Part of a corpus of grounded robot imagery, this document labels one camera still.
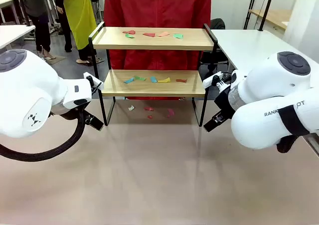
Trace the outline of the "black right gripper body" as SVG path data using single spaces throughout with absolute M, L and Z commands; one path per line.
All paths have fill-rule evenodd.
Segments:
M 230 89 L 224 89 L 214 100 L 215 104 L 220 108 L 223 117 L 232 117 L 233 108 L 231 107 L 228 99 Z

